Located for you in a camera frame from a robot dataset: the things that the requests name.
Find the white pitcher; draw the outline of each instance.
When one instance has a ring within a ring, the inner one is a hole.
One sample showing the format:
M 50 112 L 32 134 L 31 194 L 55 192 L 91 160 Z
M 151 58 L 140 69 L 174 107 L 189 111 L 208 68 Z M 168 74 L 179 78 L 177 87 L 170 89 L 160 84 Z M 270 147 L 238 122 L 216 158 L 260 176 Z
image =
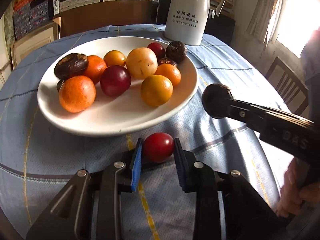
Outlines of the white pitcher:
M 226 0 L 217 6 L 219 16 Z M 209 14 L 210 0 L 172 0 L 165 36 L 187 45 L 200 45 Z

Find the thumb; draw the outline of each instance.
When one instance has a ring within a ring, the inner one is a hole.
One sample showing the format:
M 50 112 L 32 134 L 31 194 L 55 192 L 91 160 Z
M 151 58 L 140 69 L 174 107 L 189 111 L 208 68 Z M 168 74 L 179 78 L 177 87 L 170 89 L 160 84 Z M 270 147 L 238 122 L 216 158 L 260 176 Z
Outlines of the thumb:
M 320 183 L 316 182 L 305 186 L 300 190 L 299 197 L 313 203 L 320 202 Z

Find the white plate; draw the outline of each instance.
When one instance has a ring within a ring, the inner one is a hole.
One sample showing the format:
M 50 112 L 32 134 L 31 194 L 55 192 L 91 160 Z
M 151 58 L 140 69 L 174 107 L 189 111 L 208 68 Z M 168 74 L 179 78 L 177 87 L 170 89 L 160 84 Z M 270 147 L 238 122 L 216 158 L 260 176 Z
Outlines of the white plate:
M 78 135 L 115 136 L 143 130 L 154 126 L 178 113 L 190 101 L 198 88 L 197 70 L 186 58 L 179 64 L 181 82 L 173 89 L 170 100 L 157 108 L 148 106 L 140 96 L 141 80 L 133 80 L 131 87 L 118 98 L 103 94 L 100 83 L 96 85 L 97 96 L 86 110 L 72 114 L 64 110 L 58 99 L 57 77 L 53 70 L 56 63 L 72 52 L 104 57 L 110 50 L 119 50 L 128 55 L 132 49 L 147 47 L 155 40 L 139 37 L 110 37 L 89 41 L 69 50 L 59 57 L 43 75 L 38 88 L 38 105 L 56 127 Z M 156 41 L 165 48 L 167 44 Z

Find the plate rim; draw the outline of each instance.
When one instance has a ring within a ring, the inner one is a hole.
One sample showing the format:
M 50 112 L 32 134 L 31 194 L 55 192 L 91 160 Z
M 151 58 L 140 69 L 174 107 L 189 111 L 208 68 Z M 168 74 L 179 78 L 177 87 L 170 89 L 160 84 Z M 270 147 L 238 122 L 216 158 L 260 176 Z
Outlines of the plate rim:
M 103 39 L 108 39 L 108 38 L 140 38 L 140 39 L 146 39 L 146 40 L 151 40 L 151 41 L 156 41 L 156 42 L 161 42 L 163 44 L 168 45 L 167 43 L 165 43 L 164 41 L 159 41 L 159 40 L 155 40 L 155 39 L 151 39 L 151 38 L 145 38 L 145 37 L 138 37 L 138 36 L 112 36 L 112 37 L 105 37 L 105 38 L 100 38 L 100 39 L 95 39 L 92 41 L 97 41 L 97 40 L 103 40 Z M 74 48 L 69 49 L 67 52 L 65 52 L 64 54 L 62 54 L 60 57 L 58 57 L 55 61 L 60 60 L 61 58 L 63 58 L 70 50 L 72 49 L 76 49 L 77 47 L 92 42 L 92 41 L 87 41 L 85 43 L 82 43 Z M 53 120 L 51 120 L 47 115 L 46 112 L 44 111 L 43 107 L 44 105 L 42 103 L 40 103 L 40 84 L 43 80 L 44 75 L 47 73 L 48 69 L 53 65 L 53 62 L 45 71 L 45 73 L 43 74 L 40 82 L 39 82 L 39 86 L 37 89 L 37 102 L 38 102 L 38 107 L 40 108 L 41 113 L 43 114 L 43 116 L 46 118 L 46 120 L 48 120 L 52 125 L 54 125 L 55 127 L 59 128 L 60 130 L 63 130 L 65 132 L 71 133 L 71 134 L 75 134 L 75 135 L 80 135 L 80 136 L 88 136 L 88 137 L 113 137 L 113 136 L 119 136 L 119 135 L 124 135 L 124 134 L 128 134 L 128 133 L 133 133 L 133 132 L 137 132 L 140 130 L 144 130 L 150 127 L 153 127 L 157 124 L 160 124 L 166 120 L 168 120 L 169 118 L 173 117 L 174 115 L 176 115 L 178 112 L 180 112 L 187 104 L 188 102 L 193 98 L 193 96 L 196 94 L 198 87 L 199 87 L 199 79 L 198 79 L 198 70 L 196 68 L 196 66 L 194 65 L 194 63 L 192 62 L 192 60 L 190 59 L 190 57 L 187 56 L 187 58 L 190 60 L 190 62 L 192 63 L 194 70 L 196 72 L 196 85 L 192 91 L 192 93 L 189 95 L 189 97 L 187 97 L 181 104 L 179 104 L 177 107 L 175 107 L 174 109 L 172 109 L 171 111 L 157 117 L 154 118 L 152 120 L 140 123 L 140 124 L 136 124 L 124 129 L 120 129 L 120 130 L 111 130 L 109 132 L 104 131 L 104 132 L 90 132 L 90 133 L 86 133 L 83 131 L 79 131 L 77 129 L 73 129 L 72 127 L 65 127 L 60 125 L 59 123 L 54 122 Z

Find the human hand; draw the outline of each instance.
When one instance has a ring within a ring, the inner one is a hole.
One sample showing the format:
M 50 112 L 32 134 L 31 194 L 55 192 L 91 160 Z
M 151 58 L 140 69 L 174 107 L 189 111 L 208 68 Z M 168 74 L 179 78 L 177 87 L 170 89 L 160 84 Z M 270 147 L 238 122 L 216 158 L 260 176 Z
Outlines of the human hand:
M 320 183 L 316 182 L 299 190 L 296 178 L 297 163 L 293 158 L 284 174 L 284 185 L 280 190 L 281 199 L 276 208 L 279 216 L 288 217 L 289 213 L 298 215 L 303 200 L 313 203 L 320 202 Z

